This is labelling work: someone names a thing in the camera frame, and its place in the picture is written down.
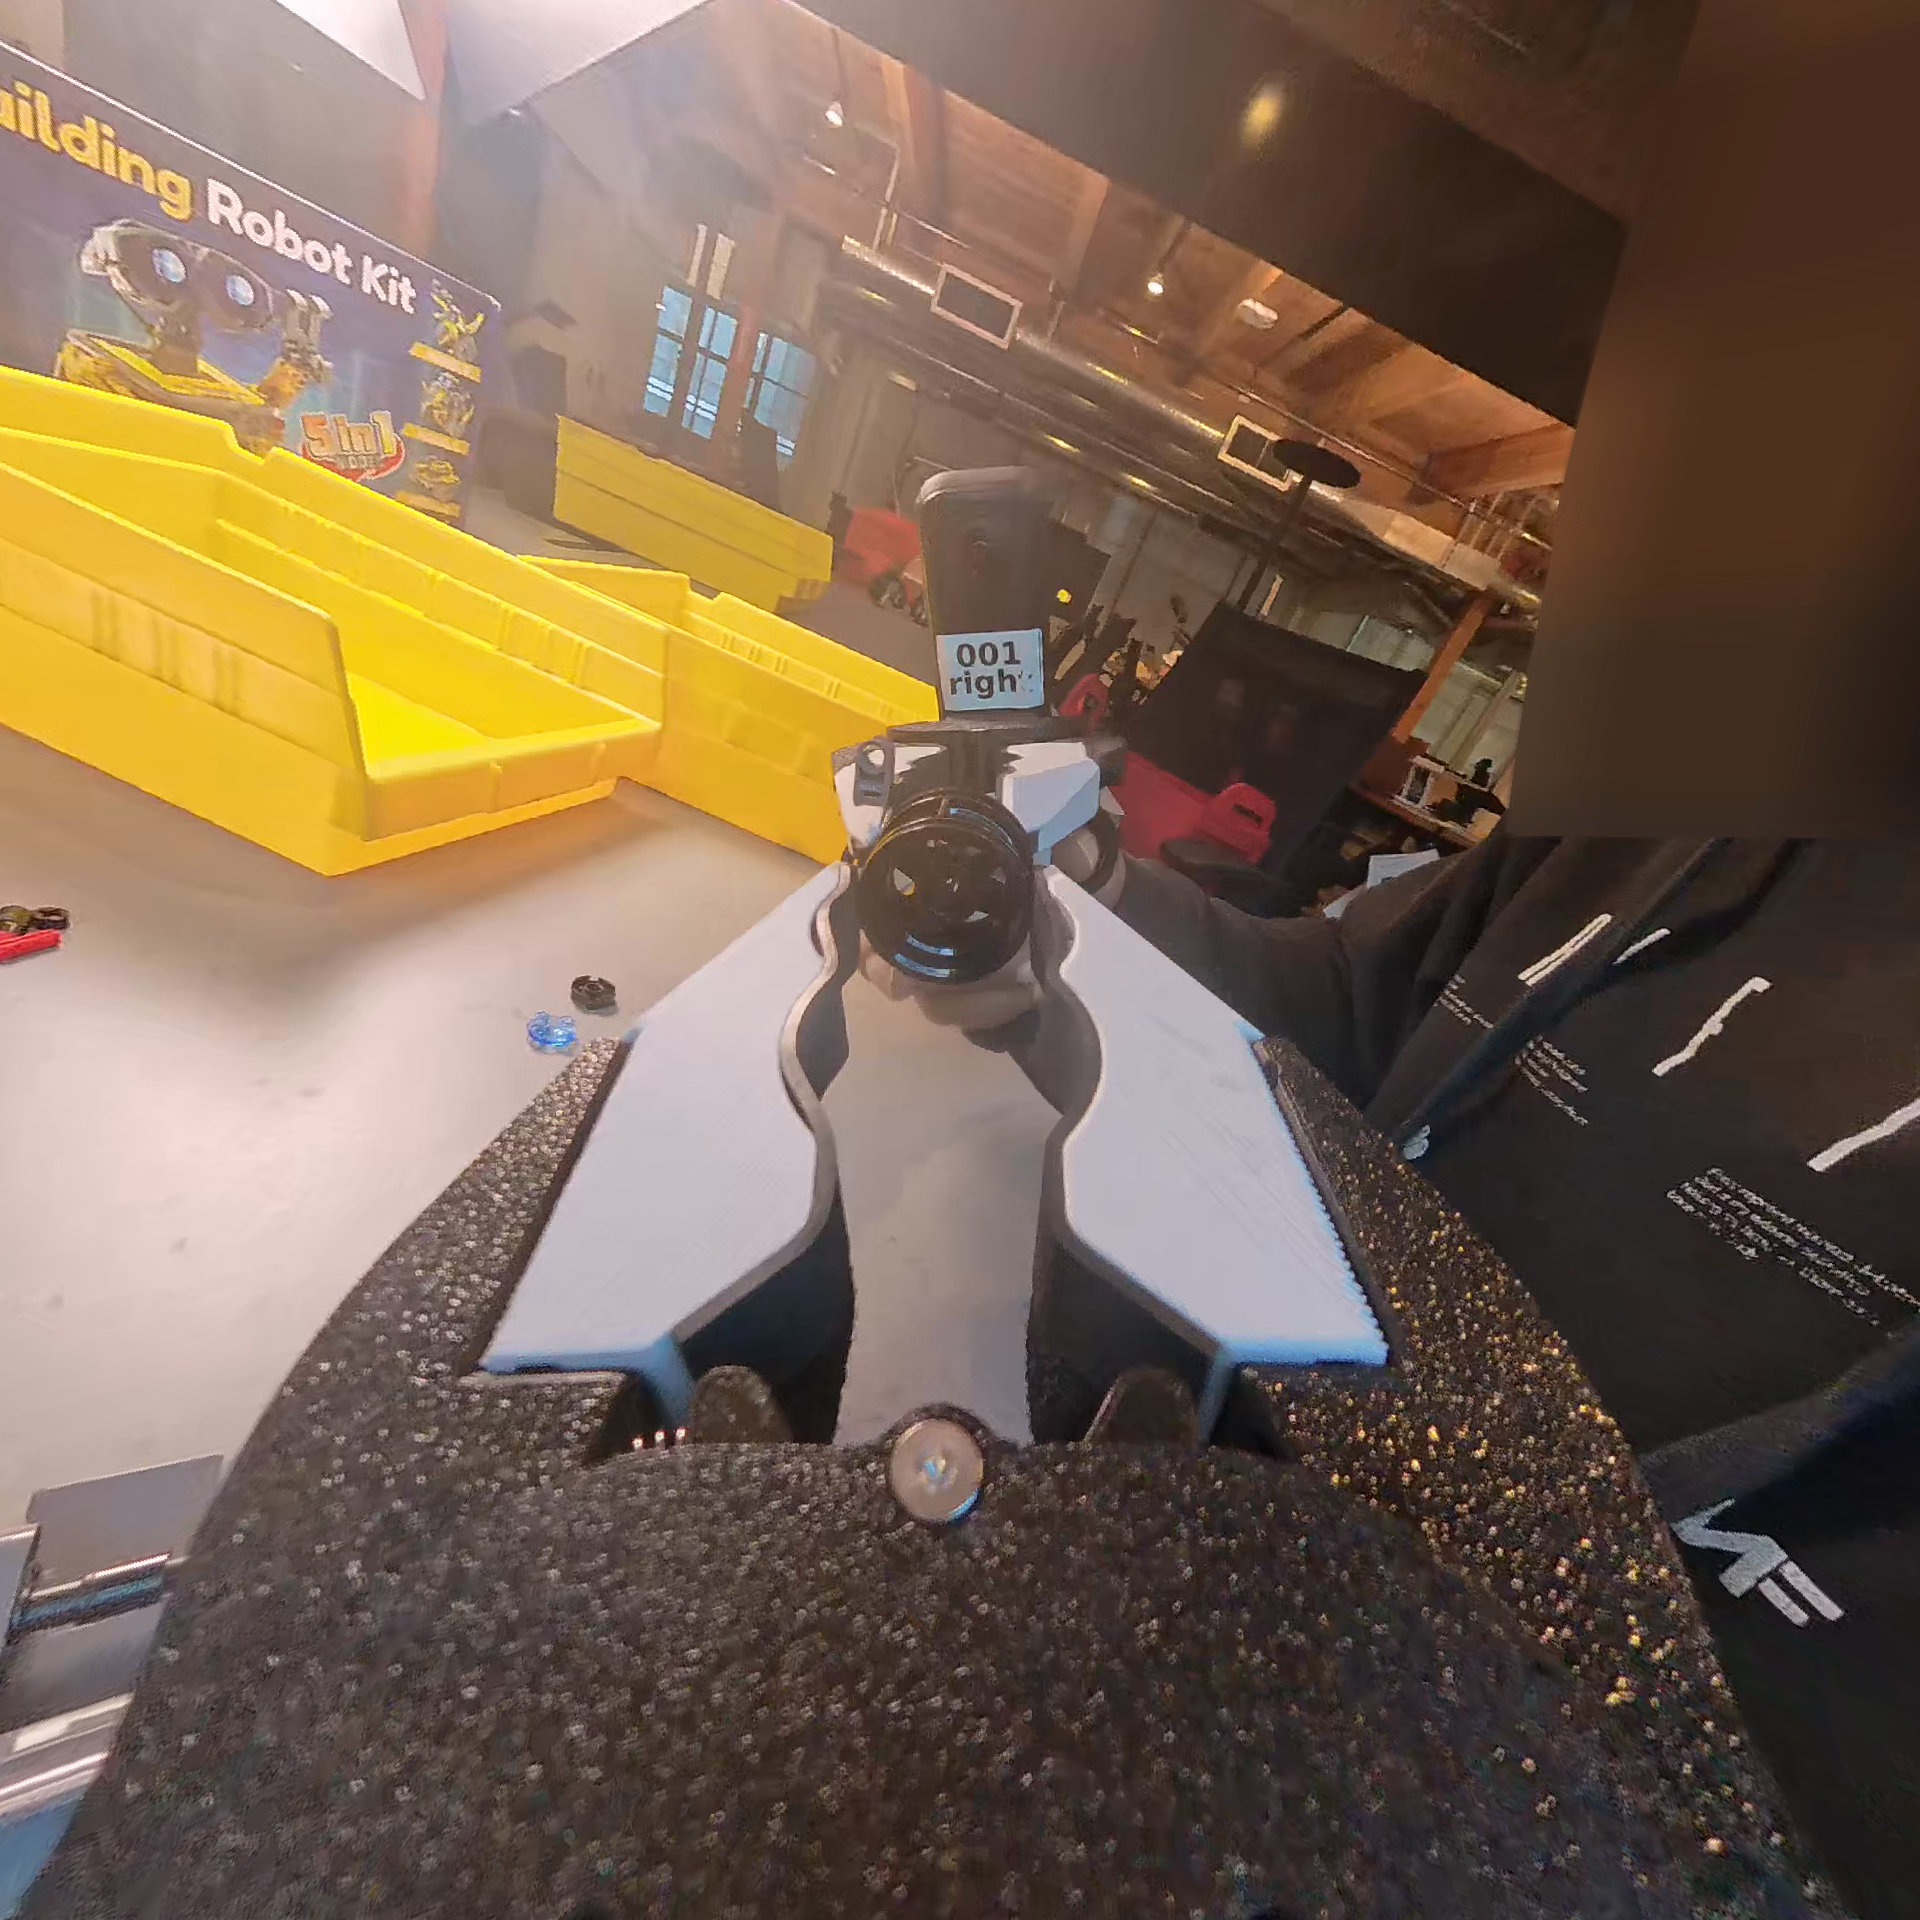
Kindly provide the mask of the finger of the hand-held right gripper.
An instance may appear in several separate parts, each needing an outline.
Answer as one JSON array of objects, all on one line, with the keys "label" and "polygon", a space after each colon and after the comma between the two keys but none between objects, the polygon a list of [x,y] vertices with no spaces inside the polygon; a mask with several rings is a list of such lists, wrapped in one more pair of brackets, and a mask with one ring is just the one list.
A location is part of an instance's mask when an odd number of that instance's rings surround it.
[{"label": "finger of the hand-held right gripper", "polygon": [[1019,824],[1036,870],[1093,827],[1101,796],[1102,770],[1093,757],[1012,757],[998,775],[998,805]]},{"label": "finger of the hand-held right gripper", "polygon": [[858,744],[838,748],[830,757],[830,783],[834,801],[838,806],[838,819],[847,837],[844,861],[848,867],[864,864],[867,855],[877,845],[880,832],[886,828],[890,812],[895,808],[897,786],[901,780],[899,768],[899,748],[895,748],[895,783],[884,808],[877,806],[857,806],[852,803],[852,750]]}]

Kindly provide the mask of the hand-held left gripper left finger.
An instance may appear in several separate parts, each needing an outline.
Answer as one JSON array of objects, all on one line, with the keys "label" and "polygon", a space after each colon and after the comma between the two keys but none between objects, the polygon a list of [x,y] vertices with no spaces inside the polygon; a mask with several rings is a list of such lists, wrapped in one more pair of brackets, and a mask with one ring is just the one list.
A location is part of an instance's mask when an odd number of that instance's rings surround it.
[{"label": "hand-held left gripper left finger", "polygon": [[542,1206],[480,1357],[495,1379],[629,1377],[672,1429],[738,1368],[830,1443],[852,1252],[824,1092],[847,1067],[852,870],[808,876],[649,1006]]}]

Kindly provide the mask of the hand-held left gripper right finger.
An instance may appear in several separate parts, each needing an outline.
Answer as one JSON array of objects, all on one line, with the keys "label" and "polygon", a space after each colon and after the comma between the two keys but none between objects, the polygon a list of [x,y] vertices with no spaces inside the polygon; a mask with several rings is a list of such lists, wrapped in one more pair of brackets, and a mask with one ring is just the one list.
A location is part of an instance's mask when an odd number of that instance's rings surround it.
[{"label": "hand-held left gripper right finger", "polygon": [[1026,1067],[1044,1146],[1026,1320],[1039,1443],[1077,1443],[1155,1373],[1200,1440],[1244,1380],[1388,1380],[1388,1315],[1333,1169],[1260,1028],[1093,893],[1043,876]]}]

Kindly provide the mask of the black toy wheel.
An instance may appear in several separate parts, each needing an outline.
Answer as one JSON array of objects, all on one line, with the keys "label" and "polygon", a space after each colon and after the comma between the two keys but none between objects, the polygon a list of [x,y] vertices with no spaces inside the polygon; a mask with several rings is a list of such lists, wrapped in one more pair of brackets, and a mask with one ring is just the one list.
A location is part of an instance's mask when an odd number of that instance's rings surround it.
[{"label": "black toy wheel", "polygon": [[890,808],[854,869],[868,948],[908,984],[970,988],[1026,948],[1039,840],[989,795],[933,788]]}]

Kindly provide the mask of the person's right forearm black sleeve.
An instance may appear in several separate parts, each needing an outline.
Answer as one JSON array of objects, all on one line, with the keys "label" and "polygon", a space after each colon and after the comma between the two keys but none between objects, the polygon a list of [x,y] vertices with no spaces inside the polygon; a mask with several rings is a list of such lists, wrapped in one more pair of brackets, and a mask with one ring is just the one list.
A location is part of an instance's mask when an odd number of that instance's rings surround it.
[{"label": "person's right forearm black sleeve", "polygon": [[1528,874],[1495,835],[1351,897],[1342,917],[1256,919],[1124,855],[1112,909],[1260,1036],[1297,1048],[1358,1108],[1380,1095],[1490,919]]}]

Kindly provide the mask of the person's right hand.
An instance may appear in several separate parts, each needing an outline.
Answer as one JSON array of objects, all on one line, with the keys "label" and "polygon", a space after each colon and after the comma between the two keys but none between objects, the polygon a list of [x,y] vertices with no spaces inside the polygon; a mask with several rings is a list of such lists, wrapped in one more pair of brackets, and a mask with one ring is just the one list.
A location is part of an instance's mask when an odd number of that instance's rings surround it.
[{"label": "person's right hand", "polygon": [[867,948],[861,975],[889,1002],[910,1006],[929,1025],[963,1034],[989,1051],[1020,1046],[1020,1034],[1032,1027],[1044,998],[1026,952],[976,981],[929,981],[901,972],[889,959]]}]

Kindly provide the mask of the red plastic cart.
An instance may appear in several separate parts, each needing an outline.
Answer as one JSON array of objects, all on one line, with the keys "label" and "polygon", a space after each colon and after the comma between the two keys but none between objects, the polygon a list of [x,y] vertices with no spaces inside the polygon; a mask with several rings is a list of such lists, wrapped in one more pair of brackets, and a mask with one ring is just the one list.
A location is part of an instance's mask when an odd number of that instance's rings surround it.
[{"label": "red plastic cart", "polygon": [[1171,669],[1148,688],[1096,671],[1067,688],[1061,714],[1087,736],[1118,808],[1124,852],[1256,869],[1271,852],[1279,805],[1244,780],[1249,692],[1243,677]]}]

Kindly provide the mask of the paned window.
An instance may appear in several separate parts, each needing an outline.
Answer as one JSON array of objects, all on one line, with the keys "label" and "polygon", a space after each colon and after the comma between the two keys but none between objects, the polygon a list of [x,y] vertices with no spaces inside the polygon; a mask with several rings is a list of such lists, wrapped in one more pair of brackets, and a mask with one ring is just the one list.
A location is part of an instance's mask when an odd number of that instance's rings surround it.
[{"label": "paned window", "polygon": [[729,380],[736,367],[744,367],[741,415],[770,431],[781,462],[791,464],[819,379],[819,359],[805,345],[766,330],[754,335],[750,350],[741,346],[741,338],[741,318],[731,308],[708,305],[697,318],[693,291],[668,282],[656,305],[641,411],[651,420],[681,420],[684,432],[712,442]]}]

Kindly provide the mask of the black disc on pole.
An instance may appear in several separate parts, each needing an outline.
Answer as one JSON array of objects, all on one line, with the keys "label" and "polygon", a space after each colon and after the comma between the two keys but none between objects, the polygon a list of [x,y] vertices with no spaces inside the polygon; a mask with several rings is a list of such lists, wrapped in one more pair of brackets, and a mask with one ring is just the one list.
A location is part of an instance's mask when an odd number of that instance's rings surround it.
[{"label": "black disc on pole", "polygon": [[1275,607],[1269,619],[1292,628],[1309,612],[1315,589],[1327,584],[1330,565],[1316,557],[1310,526],[1315,491],[1342,500],[1360,487],[1362,472],[1337,449],[1304,441],[1281,441],[1272,447],[1279,469],[1292,478],[1275,528],[1271,568],[1276,579]]}]

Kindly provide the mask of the person's black printed hoodie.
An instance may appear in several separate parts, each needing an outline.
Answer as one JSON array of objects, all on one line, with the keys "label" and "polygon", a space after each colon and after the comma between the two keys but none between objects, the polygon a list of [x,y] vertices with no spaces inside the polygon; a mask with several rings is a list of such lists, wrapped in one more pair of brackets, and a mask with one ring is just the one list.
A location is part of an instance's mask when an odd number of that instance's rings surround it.
[{"label": "person's black printed hoodie", "polygon": [[1740,1712],[1916,1916],[1916,839],[1486,845],[1324,931],[1352,1077],[1643,1457]]}]

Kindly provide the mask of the yellow open storage bin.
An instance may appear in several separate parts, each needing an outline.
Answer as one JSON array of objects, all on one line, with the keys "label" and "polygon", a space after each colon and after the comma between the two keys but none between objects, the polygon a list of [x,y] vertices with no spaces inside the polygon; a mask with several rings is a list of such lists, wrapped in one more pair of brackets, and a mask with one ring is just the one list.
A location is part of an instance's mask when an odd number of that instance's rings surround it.
[{"label": "yellow open storage bin", "polygon": [[5,469],[186,548],[231,520],[279,555],[665,727],[658,621],[220,423],[6,368]]}]

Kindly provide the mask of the grey panel brick assembly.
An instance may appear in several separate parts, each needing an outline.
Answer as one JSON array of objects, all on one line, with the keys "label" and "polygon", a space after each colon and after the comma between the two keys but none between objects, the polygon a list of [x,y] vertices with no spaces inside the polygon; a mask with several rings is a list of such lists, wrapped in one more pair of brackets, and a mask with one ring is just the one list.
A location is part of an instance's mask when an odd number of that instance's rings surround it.
[{"label": "grey panel brick assembly", "polygon": [[33,1495],[3,1541],[3,1819],[82,1798],[107,1764],[171,1598],[104,1622],[33,1635],[5,1627],[21,1588],[149,1556],[184,1556],[227,1478],[218,1455]]}]

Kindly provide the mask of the dark metal rod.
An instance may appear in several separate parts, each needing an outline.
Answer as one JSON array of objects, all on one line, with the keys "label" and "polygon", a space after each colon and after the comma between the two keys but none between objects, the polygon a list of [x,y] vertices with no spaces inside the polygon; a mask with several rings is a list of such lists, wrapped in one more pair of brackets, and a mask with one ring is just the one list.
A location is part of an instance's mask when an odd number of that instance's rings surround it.
[{"label": "dark metal rod", "polygon": [[86,1627],[161,1606],[173,1596],[184,1554],[149,1554],[60,1583],[19,1588],[5,1627],[8,1644],[49,1630]]}]

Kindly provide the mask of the toy robot kit box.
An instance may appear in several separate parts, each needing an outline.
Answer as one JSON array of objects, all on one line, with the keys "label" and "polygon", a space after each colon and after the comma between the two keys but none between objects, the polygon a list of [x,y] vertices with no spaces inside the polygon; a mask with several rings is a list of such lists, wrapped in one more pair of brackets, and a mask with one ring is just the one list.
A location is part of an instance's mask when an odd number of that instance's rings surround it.
[{"label": "toy robot kit box", "polygon": [[463,526],[502,308],[5,44],[3,360]]}]

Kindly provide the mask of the white studio light panel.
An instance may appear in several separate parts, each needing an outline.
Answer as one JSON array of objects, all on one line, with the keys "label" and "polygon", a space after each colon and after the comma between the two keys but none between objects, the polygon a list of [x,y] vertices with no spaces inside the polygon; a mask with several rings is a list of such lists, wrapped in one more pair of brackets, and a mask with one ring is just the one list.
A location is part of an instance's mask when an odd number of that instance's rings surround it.
[{"label": "white studio light panel", "polygon": [[427,101],[428,31],[440,35],[470,123],[548,89],[682,20],[698,2],[285,2],[385,80]]}]

